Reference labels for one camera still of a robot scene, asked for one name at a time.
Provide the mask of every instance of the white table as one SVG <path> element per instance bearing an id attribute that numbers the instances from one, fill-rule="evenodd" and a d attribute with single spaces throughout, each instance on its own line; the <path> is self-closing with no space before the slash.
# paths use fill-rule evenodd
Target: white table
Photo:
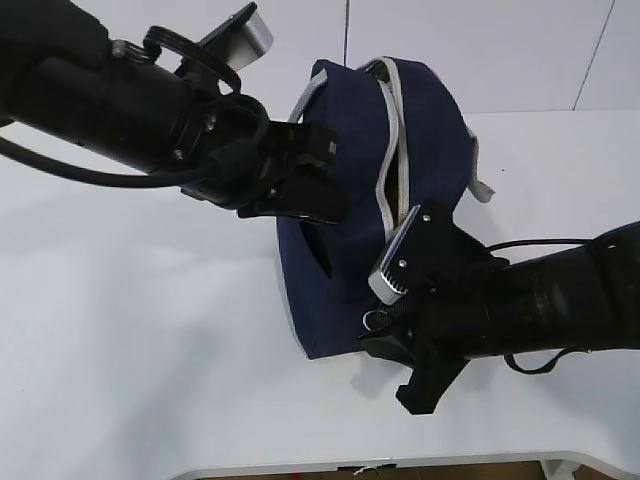
<path id="1" fill-rule="evenodd" d="M 482 176 L 498 191 L 489 206 L 465 197 L 458 210 L 481 240 L 594 236 L 640 217 L 640 111 L 468 121 Z M 26 128 L 3 134 L 119 168 Z M 536 378 L 474 361 L 436 414 L 412 417 L 394 398 L 408 370 L 363 354 L 305 358 L 271 219 L 2 160 L 0 232 L 2 478 L 188 480 L 524 459 L 640 476 L 637 352 L 570 356 Z"/>

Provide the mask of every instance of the navy blue bag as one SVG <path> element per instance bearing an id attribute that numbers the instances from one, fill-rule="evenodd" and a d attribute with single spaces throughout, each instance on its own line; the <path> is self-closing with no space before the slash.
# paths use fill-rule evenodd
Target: navy blue bag
<path id="1" fill-rule="evenodd" d="M 412 206 L 431 199 L 453 210 L 467 187 L 485 202 L 493 191 L 477 180 L 477 139 L 421 63 L 383 57 L 352 70 L 320 60 L 291 121 L 302 115 L 338 133 L 327 174 L 350 199 L 339 225 L 278 219 L 291 314 L 315 359 L 361 350 L 363 316 L 380 303 L 368 276 Z"/>

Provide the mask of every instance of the white wall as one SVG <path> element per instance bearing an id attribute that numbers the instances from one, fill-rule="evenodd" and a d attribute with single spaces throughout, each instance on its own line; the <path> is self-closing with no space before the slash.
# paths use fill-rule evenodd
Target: white wall
<path id="1" fill-rule="evenodd" d="M 155 24 L 198 40 L 248 2 L 75 1 L 112 38 L 135 42 Z M 379 55 L 423 61 L 465 113 L 640 107 L 639 0 L 257 3 L 276 43 L 241 76 L 276 118 L 288 116 L 316 59 L 342 63 L 347 5 L 349 66 Z M 160 63 L 178 59 L 165 54 Z"/>
<path id="2" fill-rule="evenodd" d="M 640 108 L 640 1 L 616 0 L 578 108 Z"/>

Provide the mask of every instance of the black robotic arm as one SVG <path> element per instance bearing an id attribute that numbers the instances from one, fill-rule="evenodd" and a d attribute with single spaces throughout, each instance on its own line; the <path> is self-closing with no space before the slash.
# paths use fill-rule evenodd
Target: black robotic arm
<path id="1" fill-rule="evenodd" d="M 337 138 L 319 124 L 269 120 L 234 68 L 272 38 L 250 3 L 201 42 L 151 27 L 142 46 L 110 40 L 68 0 L 0 2 L 0 120 L 18 121 L 148 176 L 94 172 L 0 140 L 0 154 L 70 180 L 121 188 L 181 186 L 241 217 L 340 222 L 347 202 L 322 167 Z M 171 73 L 163 49 L 183 57 Z M 231 93 L 222 94 L 219 83 Z"/>

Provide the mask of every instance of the table leg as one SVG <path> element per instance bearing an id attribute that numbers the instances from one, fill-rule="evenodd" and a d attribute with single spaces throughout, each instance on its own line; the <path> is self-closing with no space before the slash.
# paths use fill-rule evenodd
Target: table leg
<path id="1" fill-rule="evenodd" d="M 569 460 L 541 460 L 540 464 L 547 480 L 574 480 L 573 472 L 580 467 Z"/>

